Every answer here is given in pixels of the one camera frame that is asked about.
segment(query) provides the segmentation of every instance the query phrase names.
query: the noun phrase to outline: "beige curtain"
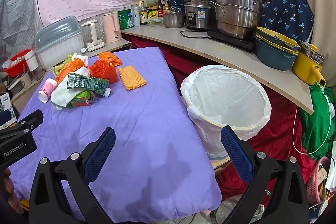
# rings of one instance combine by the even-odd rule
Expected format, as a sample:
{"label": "beige curtain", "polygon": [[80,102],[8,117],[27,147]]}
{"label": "beige curtain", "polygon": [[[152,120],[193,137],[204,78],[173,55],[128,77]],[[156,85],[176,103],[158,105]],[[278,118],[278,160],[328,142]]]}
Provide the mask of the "beige curtain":
{"label": "beige curtain", "polygon": [[307,0],[315,16],[311,43],[325,56],[322,75],[336,102],[336,0]]}

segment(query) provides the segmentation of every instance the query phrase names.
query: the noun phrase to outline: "yellow pot handle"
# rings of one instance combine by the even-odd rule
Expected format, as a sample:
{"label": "yellow pot handle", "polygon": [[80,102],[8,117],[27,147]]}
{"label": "yellow pot handle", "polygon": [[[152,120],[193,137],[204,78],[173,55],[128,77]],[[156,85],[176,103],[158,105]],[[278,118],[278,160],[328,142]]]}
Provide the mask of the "yellow pot handle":
{"label": "yellow pot handle", "polygon": [[321,86],[321,87],[325,87],[326,86],[326,80],[323,78],[319,67],[317,66],[312,66],[310,71],[313,73],[317,83]]}

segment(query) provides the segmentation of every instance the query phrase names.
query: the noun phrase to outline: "trash can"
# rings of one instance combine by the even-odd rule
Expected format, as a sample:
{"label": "trash can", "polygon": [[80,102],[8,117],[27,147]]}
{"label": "trash can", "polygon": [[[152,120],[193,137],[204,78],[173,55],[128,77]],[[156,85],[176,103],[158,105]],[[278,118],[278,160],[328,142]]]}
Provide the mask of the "trash can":
{"label": "trash can", "polygon": [[196,70],[182,82],[181,93],[211,160],[227,157],[221,142],[224,126],[246,141],[270,119],[272,108],[264,88],[246,73],[223,65]]}

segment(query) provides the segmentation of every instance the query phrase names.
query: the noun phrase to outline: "orange plastic bag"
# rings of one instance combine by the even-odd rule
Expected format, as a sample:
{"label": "orange plastic bag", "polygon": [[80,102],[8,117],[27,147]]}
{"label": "orange plastic bag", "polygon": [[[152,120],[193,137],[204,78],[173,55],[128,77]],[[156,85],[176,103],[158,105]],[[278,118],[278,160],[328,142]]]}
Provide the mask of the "orange plastic bag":
{"label": "orange plastic bag", "polygon": [[68,75],[70,72],[74,72],[81,67],[85,67],[83,60],[79,58],[75,58],[73,61],[67,63],[64,68],[56,75],[56,82],[60,84],[63,79]]}
{"label": "orange plastic bag", "polygon": [[118,81],[117,71],[104,60],[97,60],[90,68],[90,75],[96,78],[107,79],[110,84]]}
{"label": "orange plastic bag", "polygon": [[105,60],[107,63],[109,63],[112,66],[120,66],[121,61],[118,57],[116,57],[113,53],[111,52],[101,52],[98,55],[98,59],[100,60]]}

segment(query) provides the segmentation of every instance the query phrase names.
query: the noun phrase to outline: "red cloth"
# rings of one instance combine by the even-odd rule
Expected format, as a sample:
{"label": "red cloth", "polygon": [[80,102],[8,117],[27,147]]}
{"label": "red cloth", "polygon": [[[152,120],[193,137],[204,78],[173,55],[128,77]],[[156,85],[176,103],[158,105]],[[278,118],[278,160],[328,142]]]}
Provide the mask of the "red cloth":
{"label": "red cloth", "polygon": [[[125,35],[124,38],[131,41],[133,47],[159,47],[165,56],[166,62],[178,87],[181,86],[183,79],[195,70],[206,65],[216,64],[216,62],[207,58],[152,40],[130,35]],[[289,156],[296,157],[301,167],[304,182],[306,183],[315,167],[315,161],[307,155],[299,154],[293,147],[293,123],[297,107],[276,91],[266,86],[263,87],[272,105],[271,119],[266,126],[248,142],[255,151],[263,151],[273,159],[286,160]],[[302,147],[301,137],[302,124],[299,114],[297,113],[294,143],[299,151],[305,153],[306,151]],[[271,192],[274,182],[274,180],[271,180],[268,183],[267,189]],[[246,182],[239,178],[232,164],[227,166],[225,170],[217,176],[217,183],[221,189],[223,199],[242,194],[247,186]],[[267,200],[267,196],[264,195],[262,202],[266,203]]]}

